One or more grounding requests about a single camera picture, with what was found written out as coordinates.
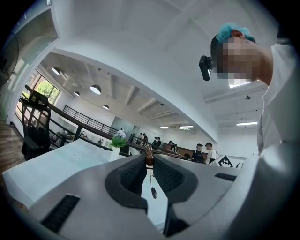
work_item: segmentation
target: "potted plant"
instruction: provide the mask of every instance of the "potted plant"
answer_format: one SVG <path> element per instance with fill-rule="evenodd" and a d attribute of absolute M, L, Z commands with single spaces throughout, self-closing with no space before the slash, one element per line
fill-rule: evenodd
<path fill-rule="evenodd" d="M 126 139 L 123 136 L 116 134 L 112 137 L 112 146 L 114 147 L 111 157 L 109 159 L 110 162 L 117 160 L 120 153 L 120 148 L 126 145 Z"/>

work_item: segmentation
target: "small object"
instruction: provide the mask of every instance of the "small object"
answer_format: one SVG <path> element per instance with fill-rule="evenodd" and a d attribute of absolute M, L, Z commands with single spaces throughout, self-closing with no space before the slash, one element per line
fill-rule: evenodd
<path fill-rule="evenodd" d="M 151 182 L 151 169 L 149 169 L 149 172 L 150 172 L 150 186 L 151 186 L 151 193 L 152 193 L 153 198 L 156 199 L 157 196 L 158 196 L 158 194 L 157 194 L 155 188 L 152 187 L 152 182 Z"/>
<path fill-rule="evenodd" d="M 210 80 L 211 72 L 211 57 L 202 56 L 199 61 L 199 68 L 201 69 L 203 80 Z"/>
<path fill-rule="evenodd" d="M 151 145 L 149 145 L 147 147 L 146 154 L 147 154 L 147 156 L 146 156 L 146 164 L 148 166 L 153 166 L 153 164 L 154 164 L 154 156 L 152 154 L 152 146 Z"/>

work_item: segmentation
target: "green plant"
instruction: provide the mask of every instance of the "green plant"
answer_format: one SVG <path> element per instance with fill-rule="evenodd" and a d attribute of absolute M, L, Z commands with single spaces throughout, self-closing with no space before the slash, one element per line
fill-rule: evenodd
<path fill-rule="evenodd" d="M 49 83 L 47 80 L 43 80 L 38 84 L 36 91 L 48 98 L 52 89 L 53 89 L 53 85 Z"/>
<path fill-rule="evenodd" d="M 119 136 L 112 137 L 112 146 L 115 148 L 122 148 L 126 145 L 126 139 Z"/>

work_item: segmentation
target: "window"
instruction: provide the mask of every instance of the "window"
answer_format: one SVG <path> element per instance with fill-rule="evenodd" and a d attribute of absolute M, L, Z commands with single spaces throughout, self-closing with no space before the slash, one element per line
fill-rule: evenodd
<path fill-rule="evenodd" d="M 37 70 L 35 70 L 31 74 L 31 78 L 26 85 L 46 96 L 50 104 L 54 104 L 55 100 L 60 94 L 60 91 L 56 87 L 54 87 L 47 79 L 45 79 Z M 24 88 L 21 97 L 29 98 L 29 95 L 30 92 L 26 88 Z M 20 120 L 22 119 L 21 107 L 22 103 L 18 102 L 15 113 Z"/>
<path fill-rule="evenodd" d="M 53 104 L 60 91 L 49 83 L 43 76 L 40 77 L 34 90 L 48 98 L 49 103 Z"/>

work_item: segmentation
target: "white shirt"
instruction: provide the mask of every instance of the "white shirt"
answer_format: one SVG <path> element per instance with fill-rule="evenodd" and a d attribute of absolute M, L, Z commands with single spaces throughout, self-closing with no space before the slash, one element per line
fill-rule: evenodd
<path fill-rule="evenodd" d="M 210 150 L 207 154 L 207 158 L 206 158 L 206 161 L 207 162 L 210 162 L 210 158 L 214 158 L 216 159 L 217 158 L 217 153 L 214 149 Z"/>
<path fill-rule="evenodd" d="M 263 110 L 256 125 L 259 154 L 281 140 L 299 139 L 300 71 L 292 45 L 274 44 L 273 77 L 263 96 Z"/>

